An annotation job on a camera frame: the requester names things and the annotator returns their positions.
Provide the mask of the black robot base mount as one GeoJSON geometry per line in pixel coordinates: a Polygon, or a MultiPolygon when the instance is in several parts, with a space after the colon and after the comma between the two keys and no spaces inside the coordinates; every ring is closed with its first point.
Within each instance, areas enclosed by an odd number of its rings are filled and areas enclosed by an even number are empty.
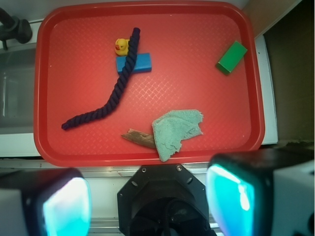
{"type": "Polygon", "coordinates": [[[214,236],[206,187],[181,164],[141,166],[117,193],[125,236],[214,236]]]}

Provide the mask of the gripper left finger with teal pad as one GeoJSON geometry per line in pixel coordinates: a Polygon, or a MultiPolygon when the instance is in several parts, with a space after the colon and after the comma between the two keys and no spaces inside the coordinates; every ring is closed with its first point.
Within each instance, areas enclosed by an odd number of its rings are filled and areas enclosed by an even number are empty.
{"type": "Polygon", "coordinates": [[[91,214],[89,184],[75,168],[0,175],[2,236],[86,236],[91,214]]]}

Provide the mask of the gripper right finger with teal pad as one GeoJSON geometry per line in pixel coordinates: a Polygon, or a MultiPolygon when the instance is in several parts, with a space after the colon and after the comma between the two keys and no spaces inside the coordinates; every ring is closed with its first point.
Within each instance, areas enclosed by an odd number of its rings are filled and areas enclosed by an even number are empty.
{"type": "Polygon", "coordinates": [[[314,151],[264,148],[216,154],[207,169],[206,195],[226,236],[312,236],[314,151]]]}

